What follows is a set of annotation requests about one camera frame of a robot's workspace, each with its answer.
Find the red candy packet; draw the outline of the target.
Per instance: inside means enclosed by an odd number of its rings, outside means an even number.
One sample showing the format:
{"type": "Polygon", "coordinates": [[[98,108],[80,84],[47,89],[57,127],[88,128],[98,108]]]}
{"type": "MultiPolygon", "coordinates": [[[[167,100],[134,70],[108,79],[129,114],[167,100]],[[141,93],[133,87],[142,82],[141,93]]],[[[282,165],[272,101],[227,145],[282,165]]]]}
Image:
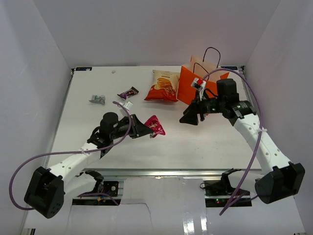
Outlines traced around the red candy packet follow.
{"type": "Polygon", "coordinates": [[[166,135],[166,132],[156,115],[151,116],[144,123],[144,125],[153,130],[153,133],[150,134],[150,138],[155,138],[157,135],[163,135],[163,136],[166,135]]]}

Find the silver candy wrapper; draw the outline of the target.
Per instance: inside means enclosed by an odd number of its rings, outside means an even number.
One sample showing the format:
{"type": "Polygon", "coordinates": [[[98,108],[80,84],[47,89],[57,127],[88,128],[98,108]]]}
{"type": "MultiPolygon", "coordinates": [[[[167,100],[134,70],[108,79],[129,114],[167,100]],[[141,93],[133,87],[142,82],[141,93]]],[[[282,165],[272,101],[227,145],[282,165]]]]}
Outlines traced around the silver candy wrapper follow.
{"type": "Polygon", "coordinates": [[[89,100],[89,102],[90,103],[96,103],[96,104],[105,105],[106,97],[104,95],[93,94],[91,99],[89,100]]]}

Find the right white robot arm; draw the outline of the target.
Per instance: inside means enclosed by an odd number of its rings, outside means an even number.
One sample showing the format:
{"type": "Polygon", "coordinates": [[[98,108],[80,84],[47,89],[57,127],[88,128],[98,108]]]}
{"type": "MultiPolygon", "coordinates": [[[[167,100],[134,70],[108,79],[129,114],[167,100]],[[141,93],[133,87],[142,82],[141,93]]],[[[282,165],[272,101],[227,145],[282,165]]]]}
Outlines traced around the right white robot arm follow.
{"type": "Polygon", "coordinates": [[[222,174],[221,190],[235,196],[239,190],[255,193],[269,204],[296,195],[302,184],[305,169],[294,164],[276,146],[261,124],[261,118],[247,100],[241,101],[233,79],[217,81],[217,94],[210,98],[206,81],[195,78],[191,86],[196,89],[195,98],[183,112],[180,123],[198,125],[207,114],[221,113],[242,135],[253,150],[252,159],[257,159],[262,174],[253,174],[246,169],[231,169],[222,174]]]}

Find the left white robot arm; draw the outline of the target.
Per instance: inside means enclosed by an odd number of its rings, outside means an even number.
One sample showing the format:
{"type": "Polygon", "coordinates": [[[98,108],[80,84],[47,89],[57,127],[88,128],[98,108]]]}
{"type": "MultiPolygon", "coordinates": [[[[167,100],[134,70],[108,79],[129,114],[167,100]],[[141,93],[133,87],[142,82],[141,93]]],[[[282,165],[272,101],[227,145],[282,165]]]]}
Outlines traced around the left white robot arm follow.
{"type": "Polygon", "coordinates": [[[153,130],[135,114],[122,119],[113,112],[104,114],[100,125],[77,154],[48,169],[39,167],[34,171],[24,201],[45,218],[52,218],[66,200],[83,194],[103,194],[103,176],[87,170],[87,166],[104,157],[112,149],[115,139],[126,136],[136,139],[152,133],[153,130]]]}

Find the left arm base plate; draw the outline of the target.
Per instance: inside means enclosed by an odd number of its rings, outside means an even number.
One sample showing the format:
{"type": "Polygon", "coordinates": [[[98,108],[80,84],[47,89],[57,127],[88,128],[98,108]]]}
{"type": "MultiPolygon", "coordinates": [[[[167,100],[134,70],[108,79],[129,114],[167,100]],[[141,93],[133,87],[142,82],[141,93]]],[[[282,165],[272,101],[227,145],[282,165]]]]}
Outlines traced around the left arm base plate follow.
{"type": "Polygon", "coordinates": [[[119,206],[123,193],[123,183],[104,181],[100,195],[77,197],[72,200],[73,206],[119,206]]]}

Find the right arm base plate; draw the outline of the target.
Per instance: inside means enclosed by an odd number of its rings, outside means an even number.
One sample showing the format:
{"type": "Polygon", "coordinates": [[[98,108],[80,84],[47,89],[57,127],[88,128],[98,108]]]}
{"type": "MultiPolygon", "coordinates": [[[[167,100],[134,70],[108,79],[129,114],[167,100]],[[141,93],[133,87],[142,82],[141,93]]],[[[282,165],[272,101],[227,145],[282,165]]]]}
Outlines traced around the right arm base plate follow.
{"type": "MultiPolygon", "coordinates": [[[[204,191],[206,208],[223,208],[230,199],[235,188],[227,188],[221,177],[203,178],[200,189],[204,191]]],[[[243,196],[231,207],[251,207],[252,200],[249,191],[239,189],[234,199],[243,196]]]]}

